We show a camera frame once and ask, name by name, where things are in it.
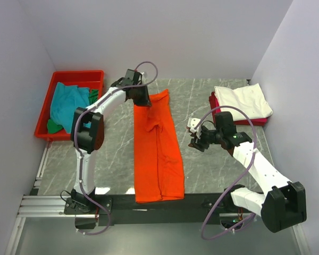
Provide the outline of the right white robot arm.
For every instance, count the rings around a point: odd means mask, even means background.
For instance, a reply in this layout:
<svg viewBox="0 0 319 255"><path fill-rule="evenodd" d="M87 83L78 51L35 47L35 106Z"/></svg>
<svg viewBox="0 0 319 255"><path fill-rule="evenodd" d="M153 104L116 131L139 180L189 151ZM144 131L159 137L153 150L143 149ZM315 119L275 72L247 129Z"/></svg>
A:
<svg viewBox="0 0 319 255"><path fill-rule="evenodd" d="M269 231L276 233L307 219L306 191L300 182L292 182L282 175L257 149L256 138L238 132L230 112L215 114L212 130L203 125L204 120L190 118L187 128L191 133L190 147L201 152L210 145L220 145L261 188L257 193L234 181L217 199L203 225L206 225L219 204L229 212L243 208L253 216L262 218Z"/></svg>

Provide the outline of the orange t shirt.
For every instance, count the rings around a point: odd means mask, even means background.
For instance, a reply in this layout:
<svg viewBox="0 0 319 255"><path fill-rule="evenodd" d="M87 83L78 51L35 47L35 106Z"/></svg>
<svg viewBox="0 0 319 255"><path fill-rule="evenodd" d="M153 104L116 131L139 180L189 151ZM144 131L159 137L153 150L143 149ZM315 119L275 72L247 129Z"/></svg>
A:
<svg viewBox="0 0 319 255"><path fill-rule="evenodd" d="M170 110L169 90L150 96L134 115L134 189L137 203L184 198L183 160Z"/></svg>

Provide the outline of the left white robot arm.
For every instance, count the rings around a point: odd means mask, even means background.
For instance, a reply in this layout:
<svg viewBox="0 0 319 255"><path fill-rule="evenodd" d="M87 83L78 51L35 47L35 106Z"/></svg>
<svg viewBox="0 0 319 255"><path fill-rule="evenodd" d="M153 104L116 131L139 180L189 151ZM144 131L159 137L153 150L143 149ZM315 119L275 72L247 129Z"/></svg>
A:
<svg viewBox="0 0 319 255"><path fill-rule="evenodd" d="M111 211L112 199L96 194L94 181L97 152L105 137L104 122L127 100L136 106L151 106L144 74L128 69L113 82L108 91L93 104L74 112L71 140L76 149L77 175L64 207L66 215L105 214Z"/></svg>

